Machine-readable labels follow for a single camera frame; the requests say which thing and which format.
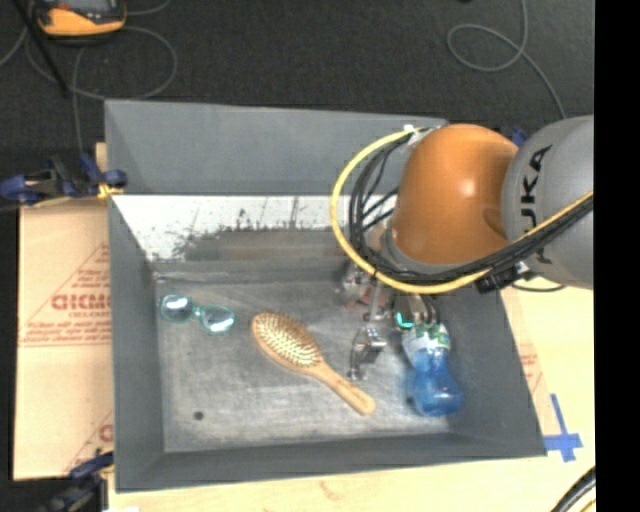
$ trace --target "black carpet floor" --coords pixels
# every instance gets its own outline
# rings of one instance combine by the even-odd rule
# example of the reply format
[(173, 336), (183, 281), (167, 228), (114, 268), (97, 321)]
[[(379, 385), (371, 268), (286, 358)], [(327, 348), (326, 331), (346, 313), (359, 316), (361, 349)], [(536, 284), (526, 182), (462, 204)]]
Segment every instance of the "black carpet floor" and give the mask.
[[(65, 80), (83, 91), (76, 120), (72, 99), (34, 69), (48, 71), (29, 37), (5, 59), (23, 24), (12, 1), (0, 2), (0, 180), (39, 170), (53, 153), (74, 157), (79, 146), (104, 140), (104, 96), (157, 92), (160, 101), (422, 114), (528, 133), (563, 111), (594, 113), (595, 0), (173, 0), (147, 15), (139, 13), (163, 0), (127, 3), (138, 15), (106, 42), (84, 49), (47, 42)], [(501, 71), (470, 69), (447, 47), (449, 31), (466, 23), (516, 44), (526, 28), (524, 54)], [(482, 66), (515, 54), (477, 29), (458, 31), (453, 43)], [(11, 214), (0, 216), (0, 242), (0, 511), (34, 510), (58, 484), (10, 482)]]

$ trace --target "gray bin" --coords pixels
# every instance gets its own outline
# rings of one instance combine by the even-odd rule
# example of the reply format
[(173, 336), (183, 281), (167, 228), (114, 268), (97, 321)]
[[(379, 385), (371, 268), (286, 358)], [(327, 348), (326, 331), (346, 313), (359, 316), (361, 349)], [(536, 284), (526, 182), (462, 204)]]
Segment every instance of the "gray bin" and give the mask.
[[(346, 373), (363, 310), (336, 301), (346, 259), (327, 228), (330, 189), (366, 144), (443, 120), (131, 101), (107, 102), (106, 114), (109, 166), (131, 177), (109, 212), (118, 490), (545, 453), (497, 293), (435, 299), (465, 393), (448, 418), (405, 402), (391, 330), (358, 383), (378, 403), (370, 417), (277, 367), (250, 335), (252, 315), (283, 310)], [(407, 156), (389, 162), (383, 187)], [(170, 292), (232, 307), (234, 329), (163, 321), (156, 304)]]

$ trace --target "black cable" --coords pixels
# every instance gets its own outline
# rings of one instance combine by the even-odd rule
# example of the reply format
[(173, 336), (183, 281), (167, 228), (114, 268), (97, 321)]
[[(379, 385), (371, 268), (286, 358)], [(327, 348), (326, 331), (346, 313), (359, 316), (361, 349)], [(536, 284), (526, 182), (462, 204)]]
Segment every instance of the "black cable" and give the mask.
[(20, 18), (22, 18), (22, 21), (23, 21), (25, 27), (27, 28), (27, 30), (31, 34), (31, 39), (33, 39), (33, 41), (36, 43), (36, 46), (38, 47), (38, 50), (40, 50), (40, 54), (42, 55), (42, 57), (44, 58), (45, 62), (47, 63), (47, 66), (49, 66), (49, 70), (51, 71), (51, 74), (53, 75), (54, 81), (57, 82), (58, 86), (60, 87), (60, 91), (62, 92), (62, 96), (64, 98), (67, 98), (69, 96), (69, 86), (67, 85), (67, 82), (65, 81), (65, 79), (62, 76), (62, 74), (60, 73), (60, 70), (58, 69), (57, 64), (55, 63), (55, 61), (51, 57), (51, 54), (49, 53), (49, 50), (47, 49), (47, 47), (44, 45), (44, 43), (40, 39), (40, 34), (36, 30), (36, 28), (34, 26), (34, 22), (29, 17), (29, 12), (25, 8), (25, 6), (21, 3), (21, 0), (13, 0), (13, 3), (15, 5), (15, 7), (16, 7), (16, 10), (20, 14)]
[(559, 292), (560, 290), (564, 290), (566, 288), (566, 285), (564, 284), (559, 284), (558, 286), (553, 286), (551, 288), (530, 288), (528, 286), (522, 286), (515, 283), (512, 284), (511, 286), (516, 290), (521, 290), (523, 292), (535, 292), (535, 293), (553, 293), (553, 292)]
[(145, 9), (143, 11), (130, 11), (127, 12), (127, 16), (146, 16), (148, 14), (157, 14), (160, 11), (164, 10), (171, 2), (172, 0), (165, 0), (163, 3), (150, 9)]
[(11, 49), (3, 57), (0, 57), (0, 68), (4, 66), (7, 62), (9, 62), (16, 53), (18, 53), (18, 50), (24, 43), (24, 40), (27, 38), (28, 33), (29, 33), (29, 29), (27, 27), (24, 27), (20, 32), (18, 39), (11, 47)]
[(386, 203), (389, 199), (391, 199), (393, 196), (395, 196), (398, 193), (398, 188), (399, 187), (395, 187), (392, 190), (390, 190), (389, 192), (387, 192), (384, 196), (382, 196), (380, 199), (378, 199), (375, 203), (373, 203), (364, 213), (363, 216), (366, 218), (368, 217), (376, 208), (378, 208), (379, 206), (382, 206), (384, 203)]
[[(453, 57), (458, 62), (460, 62), (461, 64), (463, 64), (464, 66), (470, 69), (484, 72), (484, 73), (495, 73), (498, 71), (506, 70), (507, 68), (510, 68), (511, 66), (513, 66), (521, 58), (524, 59), (532, 67), (532, 69), (535, 71), (538, 77), (542, 80), (544, 86), (547, 88), (547, 91), (551, 95), (553, 102), (558, 108), (558, 111), (560, 112), (560, 116), (562, 117), (562, 119), (565, 119), (567, 117), (567, 114), (564, 110), (564, 106), (562, 105), (562, 102), (560, 101), (560, 98), (558, 97), (558, 94), (556, 93), (555, 89), (553, 88), (553, 85), (551, 84), (551, 81), (547, 78), (547, 75), (544, 74), (544, 72), (538, 66), (538, 64), (536, 64), (536, 62), (527, 54), (527, 52), (525, 52), (525, 46), (527, 45), (527, 39), (528, 39), (528, 33), (529, 33), (529, 16), (527, 13), (527, 6), (525, 4), (525, 0), (520, 0), (520, 7), (522, 10), (522, 41), (519, 44), (514, 43), (511, 39), (509, 39), (505, 35), (501, 34), (500, 32), (492, 28), (485, 27), (483, 25), (477, 25), (475, 23), (464, 23), (462, 25), (457, 25), (453, 27), (452, 29), (449, 30), (449, 32), (447, 32), (447, 39), (446, 39), (447, 48), (449, 49)], [(473, 62), (470, 62), (467, 59), (465, 59), (455, 49), (455, 46), (453, 44), (453, 36), (459, 31), (472, 31), (472, 32), (480, 32), (480, 33), (488, 34), (490, 36), (495, 37), (498, 41), (501, 41), (507, 46), (514, 49), (516, 53), (506, 62), (503, 62), (502, 64), (499, 64), (497, 66), (482, 66), (479, 64), (474, 64)]]
[[(398, 273), (404, 271), (398, 269), (397, 266), (393, 265), (391, 262), (380, 258), (371, 250), (367, 243), (366, 231), (383, 220), (383, 218), (389, 216), (393, 210), (378, 216), (378, 218), (373, 222), (364, 225), (364, 220), (374, 210), (374, 208), (371, 207), (365, 211), (365, 208), (382, 179), (389, 155), (396, 149), (402, 147), (410, 139), (410, 136), (411, 134), (402, 137), (401, 139), (391, 143), (389, 146), (382, 148), (373, 156), (373, 158), (364, 166), (362, 172), (356, 179), (356, 183), (354, 184), (351, 194), (351, 201), (349, 203), (349, 229), (351, 244), (365, 260), (369, 261), (378, 270), (384, 272)], [(374, 183), (371, 186), (368, 186), (368, 183), (378, 165), (380, 168), (378, 169)]]
[(551, 512), (567, 512), (571, 509), (581, 498), (583, 498), (589, 491), (596, 486), (596, 467), (593, 466), (587, 471), (580, 479), (573, 484), (566, 494), (560, 499)]
[[(142, 93), (139, 93), (139, 94), (136, 94), (136, 95), (127, 95), (127, 96), (122, 96), (122, 97), (126, 98), (126, 99), (147, 99), (147, 98), (151, 98), (151, 97), (157, 96), (158, 94), (164, 92), (169, 87), (169, 85), (171, 84), (173, 79), (175, 78), (177, 70), (178, 70), (178, 55), (176, 53), (176, 50), (171, 45), (171, 43), (169, 43), (169, 41), (167, 41), (160, 34), (158, 34), (156, 32), (153, 32), (152, 30), (143, 28), (143, 27), (137, 27), (137, 26), (129, 25), (129, 26), (121, 28), (120, 32), (121, 33), (137, 32), (137, 33), (141, 33), (141, 34), (146, 34), (146, 35), (152, 37), (153, 39), (157, 40), (168, 51), (169, 55), (171, 56), (171, 64), (172, 64), (171, 71), (169, 72), (169, 76), (158, 87), (154, 88), (151, 91), (146, 91), (146, 92), (142, 92)], [(40, 74), (41, 76), (43, 76), (44, 78), (46, 78), (49, 81), (55, 81), (54, 77), (51, 76), (49, 73), (47, 73), (46, 70), (42, 69), (38, 65), (36, 60), (33, 58), (33, 56), (31, 55), (31, 53), (29, 51), (28, 42), (26, 44), (26, 55), (27, 55), (27, 58), (29, 59), (29, 63), (31, 64), (31, 67), (38, 74)], [(116, 97), (116, 96), (110, 96), (110, 95), (106, 95), (106, 94), (95, 93), (93, 91), (80, 89), (78, 87), (69, 87), (69, 90), (71, 92), (73, 92), (74, 94), (78, 94), (80, 96), (83, 96), (83, 97), (86, 97), (86, 98), (91, 98), (91, 99), (98, 100), (98, 101), (105, 101), (107, 99)]]
[(362, 228), (362, 230), (363, 231), (367, 231), (368, 229), (371, 229), (373, 226), (375, 226), (376, 224), (379, 224), (380, 222), (382, 222), (387, 217), (390, 217), (391, 214), (393, 214), (393, 210), (388, 210), (388, 211), (386, 211), (384, 213), (381, 213), (375, 219), (373, 219), (371, 222), (369, 222), (368, 224), (365, 224), (364, 227)]

